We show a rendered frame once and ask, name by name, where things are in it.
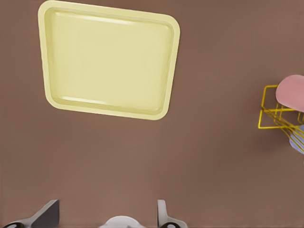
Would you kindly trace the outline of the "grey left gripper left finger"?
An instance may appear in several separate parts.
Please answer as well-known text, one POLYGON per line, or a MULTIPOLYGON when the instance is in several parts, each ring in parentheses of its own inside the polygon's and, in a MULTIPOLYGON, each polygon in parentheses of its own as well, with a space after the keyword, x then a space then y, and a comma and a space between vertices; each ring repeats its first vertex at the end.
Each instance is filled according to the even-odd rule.
POLYGON ((13 221, 3 228, 57 228, 59 225, 59 200, 53 199, 29 218, 13 221))

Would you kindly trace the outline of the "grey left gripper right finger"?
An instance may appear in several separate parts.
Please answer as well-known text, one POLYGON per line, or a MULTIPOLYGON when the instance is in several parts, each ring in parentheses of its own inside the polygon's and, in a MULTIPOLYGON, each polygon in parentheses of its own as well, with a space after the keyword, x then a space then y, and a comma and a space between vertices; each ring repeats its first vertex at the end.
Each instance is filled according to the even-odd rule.
POLYGON ((168 216, 166 202, 162 199, 157 200, 157 226, 158 228, 188 228, 184 221, 168 216))

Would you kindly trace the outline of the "lavender plate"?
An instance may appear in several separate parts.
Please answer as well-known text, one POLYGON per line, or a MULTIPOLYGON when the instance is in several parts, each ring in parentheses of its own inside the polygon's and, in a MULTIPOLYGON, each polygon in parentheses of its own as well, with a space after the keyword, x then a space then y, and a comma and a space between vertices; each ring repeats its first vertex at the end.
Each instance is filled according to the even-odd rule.
POLYGON ((304 155, 304 124, 296 129, 295 133, 290 134, 290 145, 304 155))

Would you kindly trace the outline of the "pale yellow square tray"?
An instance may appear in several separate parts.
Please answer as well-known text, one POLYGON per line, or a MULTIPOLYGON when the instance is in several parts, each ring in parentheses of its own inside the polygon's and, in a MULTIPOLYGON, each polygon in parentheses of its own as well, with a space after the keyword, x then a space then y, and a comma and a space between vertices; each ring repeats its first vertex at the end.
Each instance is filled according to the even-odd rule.
POLYGON ((53 107, 145 120, 167 114, 181 35, 174 17, 47 0, 38 29, 53 107))

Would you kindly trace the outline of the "pink plate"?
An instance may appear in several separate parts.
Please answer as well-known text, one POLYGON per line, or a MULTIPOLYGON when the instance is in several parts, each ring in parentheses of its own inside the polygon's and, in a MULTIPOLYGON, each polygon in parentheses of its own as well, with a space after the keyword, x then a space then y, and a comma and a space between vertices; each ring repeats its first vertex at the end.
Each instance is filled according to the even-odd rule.
POLYGON ((304 76, 290 75, 284 78, 275 95, 280 104, 304 113, 304 76))

